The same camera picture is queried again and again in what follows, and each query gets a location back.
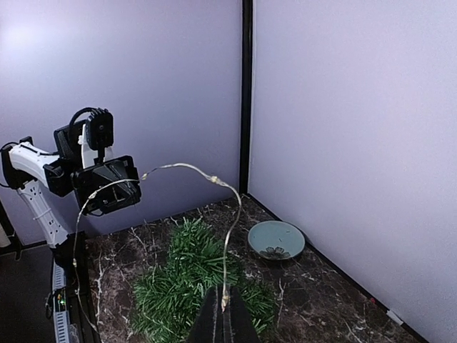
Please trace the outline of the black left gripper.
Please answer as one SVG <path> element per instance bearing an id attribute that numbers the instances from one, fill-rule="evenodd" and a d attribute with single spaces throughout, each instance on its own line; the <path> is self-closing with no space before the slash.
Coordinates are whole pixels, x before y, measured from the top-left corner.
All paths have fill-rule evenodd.
<path id="1" fill-rule="evenodd" d="M 124 155 L 76 171 L 71 183 L 82 214 L 109 214 L 141 200 L 138 171 L 133 158 Z"/>

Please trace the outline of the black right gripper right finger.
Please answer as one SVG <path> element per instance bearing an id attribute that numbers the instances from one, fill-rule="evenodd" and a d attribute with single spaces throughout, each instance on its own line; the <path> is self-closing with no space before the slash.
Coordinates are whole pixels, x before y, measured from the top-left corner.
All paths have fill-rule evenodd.
<path id="1" fill-rule="evenodd" d="M 230 287 L 224 310 L 224 341 L 228 343 L 259 343 L 251 315 L 237 287 Z"/>

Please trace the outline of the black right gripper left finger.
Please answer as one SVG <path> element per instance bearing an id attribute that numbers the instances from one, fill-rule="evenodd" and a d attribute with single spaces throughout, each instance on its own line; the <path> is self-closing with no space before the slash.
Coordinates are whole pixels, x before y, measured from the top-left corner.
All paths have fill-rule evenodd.
<path id="1" fill-rule="evenodd" d="M 188 343 L 222 342 L 222 287 L 211 287 L 187 337 Z"/>

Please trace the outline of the small green christmas tree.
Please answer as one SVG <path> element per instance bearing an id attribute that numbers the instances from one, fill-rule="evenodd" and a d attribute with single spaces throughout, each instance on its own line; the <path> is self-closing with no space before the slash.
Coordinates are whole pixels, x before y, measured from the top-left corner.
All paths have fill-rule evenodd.
<path id="1" fill-rule="evenodd" d="M 247 277 L 241 260 L 224 254 L 224 241 L 202 219 L 183 219 L 171 233 L 166 263 L 133 285 L 131 328 L 147 342 L 183 342 L 206 292 L 226 280 L 239 288 L 259 336 L 273 329 L 276 296 L 267 282 Z"/>

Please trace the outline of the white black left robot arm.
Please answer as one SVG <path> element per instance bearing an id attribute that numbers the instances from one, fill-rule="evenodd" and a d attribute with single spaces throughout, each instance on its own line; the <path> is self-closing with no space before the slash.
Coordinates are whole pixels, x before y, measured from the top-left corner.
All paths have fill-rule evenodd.
<path id="1" fill-rule="evenodd" d="M 1 162 L 7 186 L 30 208 L 56 265 L 71 273 L 78 264 L 79 230 L 59 221 L 43 192 L 58 197 L 74 194 L 79 217 L 100 217 L 139 203 L 141 188 L 132 157 L 112 155 L 110 125 L 78 121 L 56 130 L 54 138 L 54 153 L 35 147 L 29 137 L 7 144 Z"/>

